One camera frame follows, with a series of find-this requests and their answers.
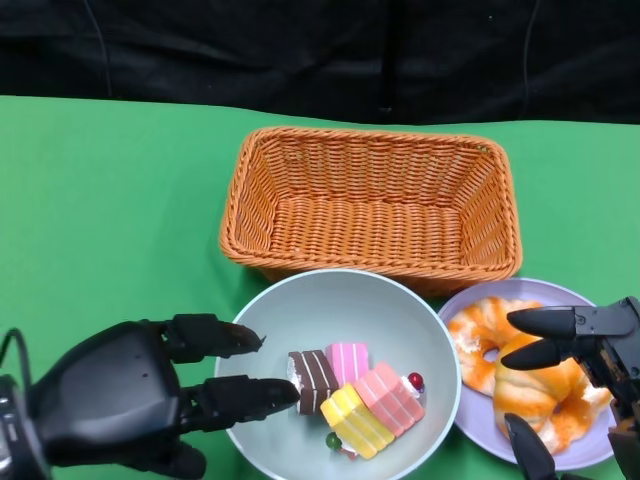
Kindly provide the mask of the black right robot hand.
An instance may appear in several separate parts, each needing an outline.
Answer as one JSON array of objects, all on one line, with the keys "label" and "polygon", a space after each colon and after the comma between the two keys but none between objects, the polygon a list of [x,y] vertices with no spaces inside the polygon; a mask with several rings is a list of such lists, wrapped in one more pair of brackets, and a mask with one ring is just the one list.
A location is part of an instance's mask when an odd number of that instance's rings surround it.
[{"label": "black right robot hand", "polygon": [[509,323],[532,340],[499,357],[509,372],[550,373],[573,359],[595,387],[614,397],[616,426],[608,433],[627,479],[639,477],[639,301],[604,307],[563,306],[514,311]]}]

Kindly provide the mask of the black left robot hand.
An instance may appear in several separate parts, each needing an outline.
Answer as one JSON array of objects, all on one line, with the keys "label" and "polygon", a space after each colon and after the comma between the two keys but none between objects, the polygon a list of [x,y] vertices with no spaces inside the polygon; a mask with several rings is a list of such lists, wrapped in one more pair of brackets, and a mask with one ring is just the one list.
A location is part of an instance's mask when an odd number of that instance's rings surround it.
[{"label": "black left robot hand", "polygon": [[56,467],[117,464],[175,479],[200,479],[204,455],[182,441],[261,421],[300,399],[286,379],[246,375],[183,387],[177,364],[256,352],[251,329],[213,314],[127,321],[81,342],[29,391],[35,430]]}]

